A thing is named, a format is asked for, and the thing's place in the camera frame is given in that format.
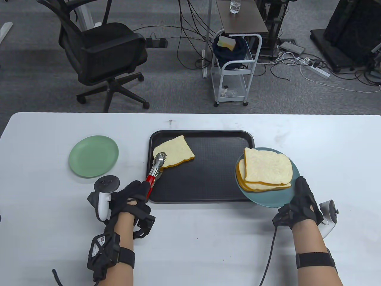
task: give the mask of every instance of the red tong handle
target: red tong handle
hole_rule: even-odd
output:
[[[151,175],[148,175],[148,177],[146,179],[146,181],[151,185],[151,188],[149,189],[149,192],[147,194],[147,201],[148,201],[149,196],[152,193],[152,187],[153,187],[153,185],[155,183],[155,180],[156,180],[156,178],[154,176],[151,176]]]

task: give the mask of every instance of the office chair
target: office chair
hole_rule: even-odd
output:
[[[106,85],[77,95],[77,101],[86,103],[86,96],[106,91],[103,112],[108,112],[112,96],[119,92],[143,104],[144,109],[149,103],[133,92],[122,87],[134,79],[143,81],[141,72],[115,79],[124,73],[133,73],[135,68],[147,61],[145,49],[146,40],[138,33],[132,32],[122,23],[107,23],[111,0],[107,1],[106,12],[102,25],[81,32],[70,20],[70,12],[79,6],[96,0],[37,0],[52,10],[61,21],[59,45],[65,50],[66,56],[78,74],[78,81],[91,86],[100,82]]]

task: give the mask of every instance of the black bag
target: black bag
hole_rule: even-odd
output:
[[[217,36],[213,42],[213,52],[218,59],[219,66],[222,68],[224,64],[226,64],[228,61],[239,61],[244,60],[246,56],[246,41],[242,37],[231,37],[235,40],[235,47],[233,51],[229,50],[229,48],[226,47],[220,47],[217,45],[219,36]],[[241,67],[242,64],[230,64],[226,67],[226,69],[235,69],[238,67]]]

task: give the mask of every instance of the sticker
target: sticker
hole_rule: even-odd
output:
[[[97,240],[98,240],[99,244],[100,244],[101,246],[103,246],[103,245],[104,245],[104,242],[105,242],[105,240],[106,240],[106,236],[102,236],[102,237],[98,238]]]
[[[91,255],[91,257],[94,257],[95,255],[97,255],[98,251],[99,251],[99,247],[96,244],[94,244],[93,254]]]

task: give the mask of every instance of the white controller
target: white controller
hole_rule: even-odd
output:
[[[95,215],[99,221],[104,222],[107,220],[111,194],[119,188],[119,185],[118,177],[112,175],[99,178],[95,182],[95,191],[91,192],[87,200],[95,208]]]
[[[325,238],[335,227],[339,211],[335,208],[335,203],[331,199],[322,202],[319,206],[320,211],[323,214],[323,221],[317,227],[319,228],[322,237]]]

